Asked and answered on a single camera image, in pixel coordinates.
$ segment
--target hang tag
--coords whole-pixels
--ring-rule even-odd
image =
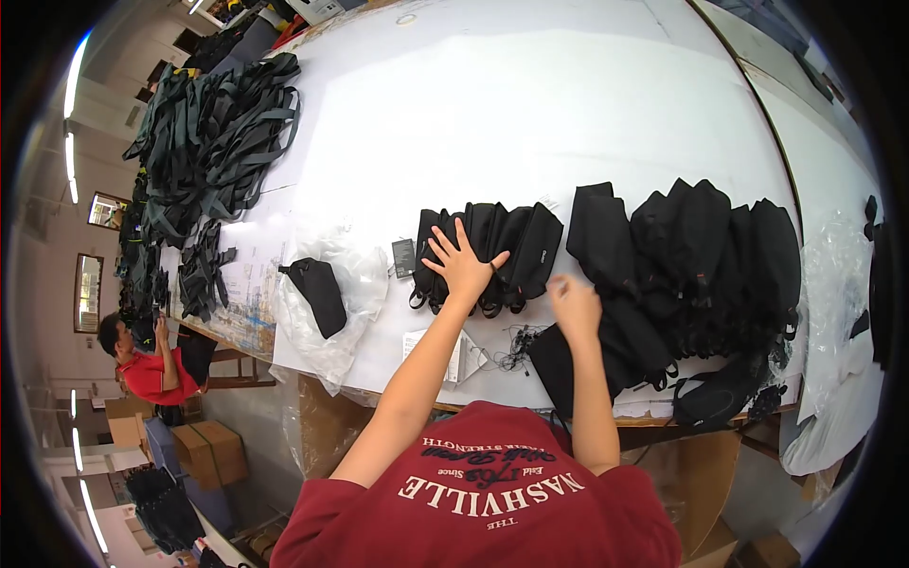
[[[404,239],[392,243],[392,256],[395,258],[395,276],[400,280],[414,273],[416,255],[414,241]]]
[[[552,211],[553,209],[555,209],[556,207],[559,206],[559,203],[557,201],[555,201],[555,199],[553,199],[553,197],[550,194],[545,194],[543,197],[540,197],[536,201],[545,205],[546,209],[548,209],[550,211]]]

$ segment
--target black hair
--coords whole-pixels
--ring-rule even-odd
[[[110,356],[116,358],[116,349],[114,346],[118,339],[120,339],[120,332],[117,330],[116,325],[120,323],[120,314],[113,312],[105,316],[105,319],[101,320],[101,325],[98,326],[98,343],[101,344],[101,348],[104,349]]]

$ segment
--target brown cardboard box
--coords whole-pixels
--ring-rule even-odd
[[[341,463],[375,409],[360,406],[346,396],[333,397],[313,376],[298,377],[303,448],[300,469],[304,479],[325,478]]]
[[[735,538],[720,519],[735,476],[742,437],[715,432],[622,452],[622,463],[638,464],[673,518],[682,541],[684,568],[722,567],[735,548]]]
[[[746,544],[735,556],[742,568],[795,568],[802,555],[779,533]]]
[[[723,519],[717,519],[704,542],[697,547],[691,560],[679,568],[723,568],[729,562],[738,540]]]
[[[202,489],[215,489],[248,475],[243,440],[216,420],[177,426],[172,432],[180,467]]]
[[[139,427],[136,416],[151,418],[155,405],[133,394],[126,398],[105,400],[105,414],[115,445],[137,446],[145,435],[145,425]]]

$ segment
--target fluorescent light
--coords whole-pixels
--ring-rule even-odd
[[[69,118],[69,115],[73,113],[73,106],[75,105],[75,84],[79,80],[79,67],[82,66],[82,56],[85,55],[85,44],[88,43],[88,36],[91,34],[85,34],[85,37],[82,38],[82,43],[75,50],[75,55],[73,55],[73,63],[69,65],[69,76],[66,78],[66,95],[63,99],[63,118]]]
[[[73,205],[79,203],[79,193],[75,190],[75,178],[69,180],[69,196],[73,199]]]
[[[107,554],[105,536],[101,534],[101,527],[98,525],[95,509],[92,508],[92,499],[88,496],[88,485],[85,484],[84,479],[79,480],[79,485],[82,487],[82,500],[85,502],[85,511],[88,512],[88,520],[92,524],[92,530],[95,531],[95,538],[98,539],[98,546],[101,547],[102,553]]]
[[[75,179],[75,149],[73,148],[74,144],[75,136],[73,136],[73,133],[66,133],[64,151],[66,155],[66,179],[68,180]]]
[[[79,429],[73,428],[73,450],[75,451],[75,469],[82,471],[82,448],[79,447]]]

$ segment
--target floor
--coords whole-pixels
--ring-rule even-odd
[[[243,360],[250,374],[252,359]],[[268,364],[256,361],[260,380],[270,378]],[[212,376],[236,375],[236,364],[212,364]],[[203,416],[217,420],[243,438],[249,477],[226,486],[235,525],[247,528],[278,513],[294,510],[303,484],[303,474],[291,453],[281,425],[281,385],[243,389],[210,390],[203,397]]]

